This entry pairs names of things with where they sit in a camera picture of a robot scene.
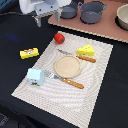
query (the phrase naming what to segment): white object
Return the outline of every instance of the white object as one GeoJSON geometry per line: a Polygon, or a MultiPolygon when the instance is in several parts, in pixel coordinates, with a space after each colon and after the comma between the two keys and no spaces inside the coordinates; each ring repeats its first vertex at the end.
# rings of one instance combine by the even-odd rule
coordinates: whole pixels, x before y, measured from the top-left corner
{"type": "MultiPolygon", "coordinates": [[[[36,4],[44,3],[44,2],[49,4],[50,1],[53,1],[54,3],[55,0],[19,0],[19,4],[22,13],[27,14],[35,10],[36,4]]],[[[72,0],[57,0],[59,7],[69,5],[71,1],[72,0]]]]}
{"type": "Polygon", "coordinates": [[[123,29],[128,30],[128,4],[117,9],[117,16],[120,26],[123,29]]]}

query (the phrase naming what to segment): knife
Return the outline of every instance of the knife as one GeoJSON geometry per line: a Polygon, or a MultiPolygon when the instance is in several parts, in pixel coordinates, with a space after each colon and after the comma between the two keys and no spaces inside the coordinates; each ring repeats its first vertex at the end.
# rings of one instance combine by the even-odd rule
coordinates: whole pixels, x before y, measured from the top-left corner
{"type": "Polygon", "coordinates": [[[49,72],[47,70],[44,70],[44,74],[48,78],[51,78],[51,79],[59,79],[59,80],[65,82],[67,84],[73,85],[73,86],[75,86],[77,88],[80,88],[80,89],[83,89],[84,88],[84,86],[82,84],[76,83],[76,82],[71,81],[71,80],[68,80],[66,78],[59,77],[59,76],[57,76],[57,75],[55,75],[55,74],[53,74],[53,73],[51,73],[51,72],[49,72]]]}
{"type": "MultiPolygon", "coordinates": [[[[57,49],[57,50],[59,52],[63,53],[63,54],[66,54],[66,55],[73,55],[72,53],[68,53],[68,52],[62,51],[60,49],[57,49]]],[[[96,59],[89,58],[89,57],[86,57],[86,56],[77,55],[76,57],[78,57],[79,59],[82,59],[82,60],[90,61],[92,63],[95,63],[96,62],[96,59]]]]}

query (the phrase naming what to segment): gray pot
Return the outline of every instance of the gray pot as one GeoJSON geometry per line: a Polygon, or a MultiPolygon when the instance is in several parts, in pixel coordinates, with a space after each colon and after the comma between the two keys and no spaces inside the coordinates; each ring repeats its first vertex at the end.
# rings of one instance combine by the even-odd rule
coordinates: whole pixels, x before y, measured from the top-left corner
{"type": "Polygon", "coordinates": [[[100,21],[103,11],[108,7],[108,4],[103,4],[100,1],[92,1],[81,4],[81,20],[85,23],[92,24],[100,21]]]}
{"type": "Polygon", "coordinates": [[[69,5],[62,8],[61,18],[71,19],[77,15],[78,5],[75,2],[71,2],[69,5]]]}

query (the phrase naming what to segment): cutting board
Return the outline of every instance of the cutting board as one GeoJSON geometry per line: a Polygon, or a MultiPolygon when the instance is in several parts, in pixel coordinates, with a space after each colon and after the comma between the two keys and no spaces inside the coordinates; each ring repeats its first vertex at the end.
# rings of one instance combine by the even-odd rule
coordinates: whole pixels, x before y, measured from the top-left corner
{"type": "Polygon", "coordinates": [[[52,25],[57,25],[60,27],[65,27],[68,29],[73,29],[76,31],[89,33],[113,40],[118,40],[122,42],[128,43],[128,31],[121,29],[115,22],[117,9],[126,4],[121,2],[115,2],[115,1],[105,1],[100,0],[104,4],[108,4],[107,9],[103,12],[101,20],[98,23],[95,24],[85,24],[82,23],[80,20],[81,12],[78,8],[77,16],[73,19],[62,19],[60,18],[60,21],[55,20],[55,14],[53,14],[49,20],[48,23],[52,25]]]}

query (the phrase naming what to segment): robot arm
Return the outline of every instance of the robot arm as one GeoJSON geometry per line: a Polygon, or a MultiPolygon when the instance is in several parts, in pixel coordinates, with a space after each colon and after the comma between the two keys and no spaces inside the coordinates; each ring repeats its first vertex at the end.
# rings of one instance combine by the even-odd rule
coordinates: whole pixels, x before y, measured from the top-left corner
{"type": "Polygon", "coordinates": [[[55,15],[58,17],[58,14],[62,11],[60,8],[69,5],[71,1],[72,0],[19,0],[19,4],[23,14],[36,11],[37,16],[33,17],[38,27],[41,27],[41,17],[53,14],[56,10],[57,13],[55,13],[55,15]]]}
{"type": "Polygon", "coordinates": [[[35,10],[36,5],[44,5],[42,6],[42,9],[46,9],[46,5],[49,5],[49,7],[50,6],[54,7],[54,3],[57,2],[59,9],[60,7],[69,5],[71,1],[72,0],[19,0],[19,4],[22,13],[28,14],[35,10]]]}

